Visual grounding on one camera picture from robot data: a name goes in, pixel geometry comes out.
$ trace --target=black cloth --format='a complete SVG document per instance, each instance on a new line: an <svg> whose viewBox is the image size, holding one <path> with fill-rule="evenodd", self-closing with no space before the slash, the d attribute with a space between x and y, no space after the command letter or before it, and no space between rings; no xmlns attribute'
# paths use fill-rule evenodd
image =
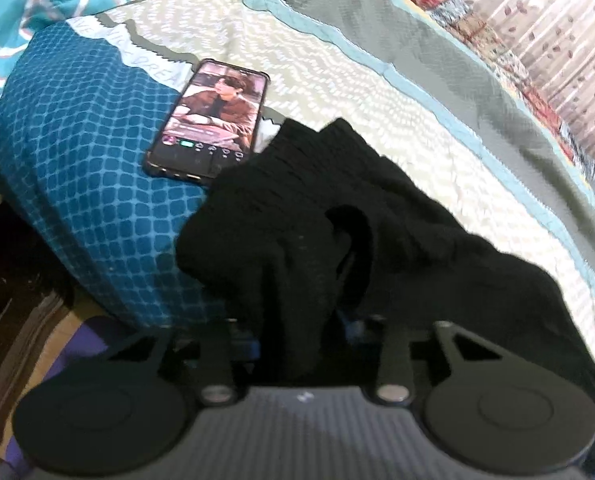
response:
<svg viewBox="0 0 595 480"><path fill-rule="evenodd" d="M226 101L224 101L220 96L217 96L211 107L206 112L207 116L219 119L222 113L222 108L224 108L225 104Z"/></svg>
<svg viewBox="0 0 595 480"><path fill-rule="evenodd" d="M223 171L176 258L288 377L313 369L341 308L419 329L451 320L595 402L595 362L551 276L466 232L343 120L321 132L287 120L263 153Z"/></svg>

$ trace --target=blue checkered fabric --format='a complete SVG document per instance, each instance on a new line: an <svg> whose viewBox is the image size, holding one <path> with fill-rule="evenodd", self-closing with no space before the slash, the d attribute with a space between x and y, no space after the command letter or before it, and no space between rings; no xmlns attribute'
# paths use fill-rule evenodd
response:
<svg viewBox="0 0 595 480"><path fill-rule="evenodd" d="M137 326L224 314L174 262L204 192L141 169L177 96L62 22L34 37L0 100L6 198L106 309Z"/></svg>

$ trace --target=app icon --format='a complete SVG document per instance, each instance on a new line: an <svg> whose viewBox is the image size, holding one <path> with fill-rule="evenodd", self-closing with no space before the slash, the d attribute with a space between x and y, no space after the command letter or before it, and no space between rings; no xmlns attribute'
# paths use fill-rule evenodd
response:
<svg viewBox="0 0 595 480"><path fill-rule="evenodd" d="M173 135L163 135L162 136L162 144L166 144L166 146L173 146L177 143L177 137Z"/></svg>

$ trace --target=bed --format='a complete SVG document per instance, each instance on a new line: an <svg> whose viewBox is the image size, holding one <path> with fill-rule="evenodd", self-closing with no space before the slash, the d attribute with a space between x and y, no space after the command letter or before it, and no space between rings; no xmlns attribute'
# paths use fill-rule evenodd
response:
<svg viewBox="0 0 595 480"><path fill-rule="evenodd" d="M595 358L591 188L513 88L410 0L93 1L0 59L0 193L122 323L224 315L174 264L203 190L140 165L212 57L270 75L257 149L284 118L344 117L467 230L546 269Z"/></svg>

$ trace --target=metal screw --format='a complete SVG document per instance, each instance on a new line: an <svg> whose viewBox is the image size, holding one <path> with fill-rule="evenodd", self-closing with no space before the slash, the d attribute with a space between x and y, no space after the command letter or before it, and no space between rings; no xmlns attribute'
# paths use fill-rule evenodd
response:
<svg viewBox="0 0 595 480"><path fill-rule="evenodd" d="M202 389L202 398L211 404L223 404L233 397L233 390L225 384L211 384Z"/></svg>
<svg viewBox="0 0 595 480"><path fill-rule="evenodd" d="M311 392L304 392L303 394L298 394L297 400L300 402L311 402L315 396Z"/></svg>
<svg viewBox="0 0 595 480"><path fill-rule="evenodd" d="M409 389L399 384L383 384L377 389L377 397L385 402L404 402L410 396Z"/></svg>

